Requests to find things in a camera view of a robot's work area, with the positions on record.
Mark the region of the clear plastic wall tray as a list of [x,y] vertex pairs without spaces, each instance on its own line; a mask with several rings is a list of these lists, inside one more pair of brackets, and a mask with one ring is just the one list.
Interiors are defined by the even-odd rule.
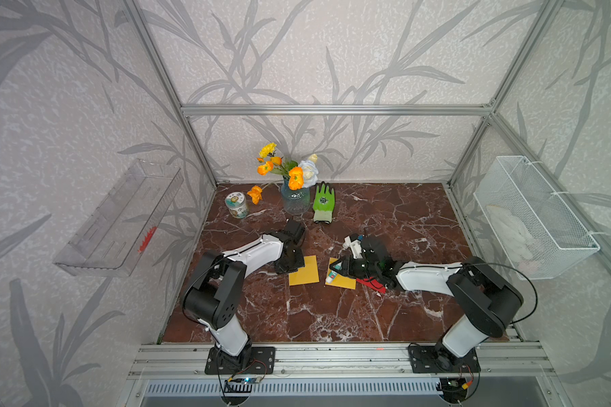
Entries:
[[53,264],[71,276],[131,276],[183,182],[179,166],[135,159]]

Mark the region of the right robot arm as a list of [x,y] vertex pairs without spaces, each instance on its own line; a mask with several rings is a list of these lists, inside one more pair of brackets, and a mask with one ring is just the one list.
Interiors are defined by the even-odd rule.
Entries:
[[376,237],[350,235],[349,256],[330,264],[340,276],[405,292],[440,293],[455,299],[463,311],[434,347],[424,349],[439,363],[453,363],[490,337],[502,337],[524,304],[522,294],[479,257],[451,264],[422,264],[392,258]]

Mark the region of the orange yellow artificial flowers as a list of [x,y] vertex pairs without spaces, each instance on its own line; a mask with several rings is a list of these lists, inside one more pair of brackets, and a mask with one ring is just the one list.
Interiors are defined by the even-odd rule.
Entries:
[[291,189],[311,188],[317,183],[318,178],[318,155],[311,154],[306,159],[296,162],[278,155],[276,143],[265,145],[259,152],[258,166],[256,172],[260,176],[269,174],[281,176],[282,179],[288,178]]

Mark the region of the blue glass vase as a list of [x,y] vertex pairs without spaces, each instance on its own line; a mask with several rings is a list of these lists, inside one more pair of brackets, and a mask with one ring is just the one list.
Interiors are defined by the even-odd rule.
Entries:
[[309,188],[293,190],[289,186],[288,178],[284,178],[281,194],[283,208],[289,215],[304,215],[309,210],[311,197]]

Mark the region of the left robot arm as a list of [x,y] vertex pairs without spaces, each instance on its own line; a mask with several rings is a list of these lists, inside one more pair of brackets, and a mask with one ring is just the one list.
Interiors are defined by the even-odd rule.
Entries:
[[181,309],[188,319],[208,328],[226,356],[239,358],[251,348],[237,317],[245,278],[267,265],[278,274],[302,268],[305,230],[302,223],[289,219],[283,229],[264,233],[237,249],[201,256],[183,292]]

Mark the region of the red envelope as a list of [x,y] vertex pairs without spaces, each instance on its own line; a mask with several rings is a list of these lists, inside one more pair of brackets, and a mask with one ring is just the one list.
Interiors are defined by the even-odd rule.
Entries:
[[382,283],[380,283],[375,278],[367,278],[367,279],[356,279],[358,284],[361,284],[377,293],[386,293],[386,287]]

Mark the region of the white cloth in basket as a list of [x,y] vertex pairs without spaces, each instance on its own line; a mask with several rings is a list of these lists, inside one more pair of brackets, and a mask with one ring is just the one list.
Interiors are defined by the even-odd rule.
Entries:
[[535,239],[524,222],[501,206],[487,205],[486,212],[510,260],[514,263],[533,260],[530,247]]

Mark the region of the small printed tin can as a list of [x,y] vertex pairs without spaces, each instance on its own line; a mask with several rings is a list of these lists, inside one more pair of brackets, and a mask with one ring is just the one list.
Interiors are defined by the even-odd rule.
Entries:
[[244,219],[247,215],[249,215],[247,199],[244,193],[229,193],[229,195],[227,195],[225,198],[225,205],[227,206],[232,217],[235,219]]

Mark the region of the aluminium front rail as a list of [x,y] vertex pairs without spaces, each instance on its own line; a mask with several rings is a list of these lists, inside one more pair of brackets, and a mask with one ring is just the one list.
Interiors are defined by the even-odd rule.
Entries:
[[[412,370],[407,343],[285,343],[273,344],[271,379],[351,377],[555,376],[556,371],[538,342],[480,344],[472,361],[480,370]],[[127,375],[129,380],[202,379],[211,344],[143,345]]]

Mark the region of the yellow envelope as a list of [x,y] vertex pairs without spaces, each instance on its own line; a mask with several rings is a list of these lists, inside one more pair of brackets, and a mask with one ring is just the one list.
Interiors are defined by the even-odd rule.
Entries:
[[330,285],[326,284],[326,285],[331,286],[331,287],[336,287],[336,288],[345,288],[349,290],[355,290],[356,289],[356,280],[339,274],[339,276],[335,278],[332,284]]
[[307,285],[319,282],[319,272],[317,267],[317,256],[309,255],[304,257],[304,266],[296,272],[289,274],[289,285],[291,287]]

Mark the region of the green work glove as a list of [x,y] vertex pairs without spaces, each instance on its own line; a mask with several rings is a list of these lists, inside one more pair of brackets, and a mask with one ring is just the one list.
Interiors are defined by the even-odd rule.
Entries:
[[313,221],[315,223],[330,224],[333,220],[334,207],[334,188],[329,184],[322,182],[317,186],[316,195],[313,201]]

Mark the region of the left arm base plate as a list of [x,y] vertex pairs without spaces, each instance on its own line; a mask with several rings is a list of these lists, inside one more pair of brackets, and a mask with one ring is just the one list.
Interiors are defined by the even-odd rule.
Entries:
[[246,347],[238,356],[231,356],[218,347],[210,349],[205,366],[205,374],[230,375],[272,374],[276,361],[275,347]]

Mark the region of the white green glue stick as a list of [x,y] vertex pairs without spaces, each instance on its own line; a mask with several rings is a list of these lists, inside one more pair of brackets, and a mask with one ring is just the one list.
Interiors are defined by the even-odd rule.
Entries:
[[325,283],[328,284],[328,285],[332,284],[337,276],[339,276],[339,274],[336,271],[330,271],[327,274]]

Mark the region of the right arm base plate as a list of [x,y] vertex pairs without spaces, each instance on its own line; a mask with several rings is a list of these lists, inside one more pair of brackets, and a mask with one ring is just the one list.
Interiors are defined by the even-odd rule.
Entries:
[[413,373],[480,373],[480,363],[475,349],[463,357],[455,356],[441,343],[422,345],[411,343],[407,355]]

